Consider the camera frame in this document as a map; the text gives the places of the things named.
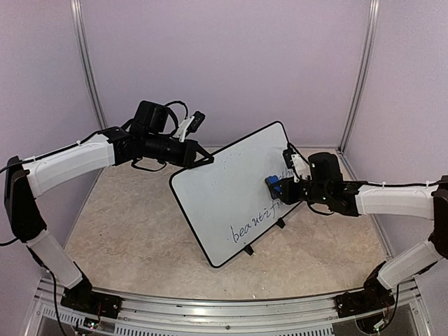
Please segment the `blue whiteboard eraser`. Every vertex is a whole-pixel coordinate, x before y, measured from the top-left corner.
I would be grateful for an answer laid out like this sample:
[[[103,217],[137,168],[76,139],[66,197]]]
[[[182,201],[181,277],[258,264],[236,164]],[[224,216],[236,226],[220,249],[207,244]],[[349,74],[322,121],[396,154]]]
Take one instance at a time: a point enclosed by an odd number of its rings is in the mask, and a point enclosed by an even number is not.
[[[265,183],[268,187],[269,193],[272,199],[279,199],[282,195],[281,183],[277,175],[268,176],[265,179]]]

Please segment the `white whiteboard black frame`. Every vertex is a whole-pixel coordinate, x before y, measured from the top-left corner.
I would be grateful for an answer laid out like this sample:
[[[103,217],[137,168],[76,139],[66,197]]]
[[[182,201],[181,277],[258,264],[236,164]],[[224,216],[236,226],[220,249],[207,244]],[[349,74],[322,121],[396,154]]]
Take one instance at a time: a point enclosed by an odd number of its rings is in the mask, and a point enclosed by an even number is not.
[[[213,163],[171,175],[171,191],[211,267],[251,251],[296,208],[273,199],[265,182],[293,176],[282,155],[287,144],[283,124],[274,121],[214,152]]]

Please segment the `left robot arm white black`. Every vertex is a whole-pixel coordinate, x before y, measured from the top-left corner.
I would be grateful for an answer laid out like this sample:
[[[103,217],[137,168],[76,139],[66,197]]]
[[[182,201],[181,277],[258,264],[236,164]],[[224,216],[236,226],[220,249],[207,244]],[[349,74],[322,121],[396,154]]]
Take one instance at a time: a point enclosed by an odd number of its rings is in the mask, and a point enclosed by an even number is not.
[[[54,187],[112,166],[130,163],[135,169],[144,158],[162,166],[192,169],[211,164],[213,156],[188,135],[206,116],[196,111],[178,119],[173,103],[141,101],[133,118],[121,127],[93,132],[85,139],[52,152],[21,160],[15,156],[5,173],[4,206],[15,241],[25,244],[35,259],[65,289],[65,297],[85,312],[98,304],[92,284],[49,233],[36,199]]]

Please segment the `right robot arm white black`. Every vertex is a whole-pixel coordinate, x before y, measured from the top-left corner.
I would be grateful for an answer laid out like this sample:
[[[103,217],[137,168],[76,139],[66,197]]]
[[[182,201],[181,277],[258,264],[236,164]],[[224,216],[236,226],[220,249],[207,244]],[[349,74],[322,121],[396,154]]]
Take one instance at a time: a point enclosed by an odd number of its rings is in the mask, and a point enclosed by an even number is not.
[[[337,157],[320,152],[303,159],[283,152],[293,176],[269,176],[265,182],[273,199],[292,205],[305,202],[322,204],[328,213],[397,215],[427,219],[433,231],[426,241],[407,249],[376,267],[363,284],[358,305],[372,311],[401,281],[431,268],[447,257],[447,177],[425,183],[387,184],[345,181]]]

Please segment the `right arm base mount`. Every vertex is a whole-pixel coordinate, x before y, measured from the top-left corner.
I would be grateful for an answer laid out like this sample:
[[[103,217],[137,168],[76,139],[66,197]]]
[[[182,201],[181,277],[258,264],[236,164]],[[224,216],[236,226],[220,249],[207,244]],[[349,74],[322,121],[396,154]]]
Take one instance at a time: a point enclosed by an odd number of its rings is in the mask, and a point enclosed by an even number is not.
[[[335,296],[334,301],[339,318],[373,312],[391,307],[396,303],[392,290],[385,289],[377,279],[379,269],[383,265],[383,263],[380,264],[369,274],[361,290]]]

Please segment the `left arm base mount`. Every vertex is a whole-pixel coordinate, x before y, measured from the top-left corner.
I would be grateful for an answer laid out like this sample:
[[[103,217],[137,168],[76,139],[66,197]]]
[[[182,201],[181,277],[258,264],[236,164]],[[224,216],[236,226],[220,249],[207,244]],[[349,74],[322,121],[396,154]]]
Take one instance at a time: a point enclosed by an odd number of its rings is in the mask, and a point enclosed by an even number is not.
[[[117,319],[122,298],[117,295],[94,291],[90,281],[83,278],[73,288],[64,289],[61,305],[97,317]]]

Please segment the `right aluminium frame post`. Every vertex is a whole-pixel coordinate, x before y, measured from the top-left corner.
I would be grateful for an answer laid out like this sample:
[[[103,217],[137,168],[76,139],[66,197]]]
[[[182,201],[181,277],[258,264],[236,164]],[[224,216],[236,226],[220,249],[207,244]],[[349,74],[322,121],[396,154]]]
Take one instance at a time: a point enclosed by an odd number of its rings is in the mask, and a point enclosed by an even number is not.
[[[344,130],[342,138],[339,142],[338,150],[341,155],[344,155],[349,146],[350,138],[354,130],[356,118],[361,105],[363,97],[363,91],[365,83],[368,78],[368,71],[370,68],[370,61],[375,44],[375,36],[377,33],[377,25],[379,20],[379,8],[380,0],[371,0],[369,12],[367,16],[367,26],[365,30],[365,38],[363,42],[363,48],[361,53],[360,65],[358,68],[358,74],[354,86],[353,96],[349,105],[349,112],[346,122],[344,124]]]

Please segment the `aluminium frame post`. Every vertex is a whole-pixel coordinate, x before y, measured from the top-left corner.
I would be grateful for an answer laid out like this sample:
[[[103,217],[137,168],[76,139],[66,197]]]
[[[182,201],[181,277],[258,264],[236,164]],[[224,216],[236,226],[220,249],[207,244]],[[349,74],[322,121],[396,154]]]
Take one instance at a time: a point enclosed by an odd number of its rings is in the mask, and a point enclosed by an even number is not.
[[[342,138],[339,142],[338,150],[341,155],[344,155],[349,146],[350,138],[354,130],[356,118],[361,105],[363,97],[363,91],[365,83],[368,78],[368,71],[370,68],[370,61],[375,44],[375,36],[377,33],[377,25],[379,20],[379,8],[380,0],[371,0],[369,12],[367,16],[367,26],[365,30],[365,38],[363,42],[363,48],[361,53],[360,65],[358,68],[358,74],[354,86],[353,96],[349,105],[349,112],[346,122],[344,124],[344,130]]]
[[[87,92],[92,104],[94,117],[96,119],[98,127],[103,130],[108,127],[108,123],[106,121],[106,117],[104,115],[102,104],[99,98],[99,92],[97,89],[95,74],[90,59],[88,39],[83,20],[82,1],[70,0],[69,3],[71,9],[71,16],[73,19],[76,44],[78,46],[80,62],[85,79]]]

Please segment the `left aluminium frame post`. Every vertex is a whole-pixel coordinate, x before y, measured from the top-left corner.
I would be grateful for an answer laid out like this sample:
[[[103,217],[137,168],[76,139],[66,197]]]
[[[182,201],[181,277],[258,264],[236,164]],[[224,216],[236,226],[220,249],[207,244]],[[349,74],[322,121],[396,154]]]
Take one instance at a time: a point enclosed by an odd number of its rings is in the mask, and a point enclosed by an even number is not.
[[[92,104],[94,117],[96,119],[98,127],[103,130],[108,127],[108,123],[106,121],[106,117],[104,115],[102,104],[99,98],[99,92],[97,89],[95,74],[90,59],[88,39],[83,20],[82,1],[70,0],[69,3],[71,9],[71,16],[73,19],[76,44],[78,46],[80,62],[85,79],[87,92]]]

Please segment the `aluminium front rail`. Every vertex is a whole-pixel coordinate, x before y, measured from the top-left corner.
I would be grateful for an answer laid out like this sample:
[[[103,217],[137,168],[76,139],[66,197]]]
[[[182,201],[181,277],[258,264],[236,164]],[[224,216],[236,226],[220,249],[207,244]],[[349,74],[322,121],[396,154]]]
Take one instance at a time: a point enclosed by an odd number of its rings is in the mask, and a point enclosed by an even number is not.
[[[340,316],[336,294],[284,300],[188,300],[120,297],[99,315],[55,306],[63,289],[45,279],[38,285],[24,335],[432,335],[428,314],[413,281],[400,285],[398,303]]]

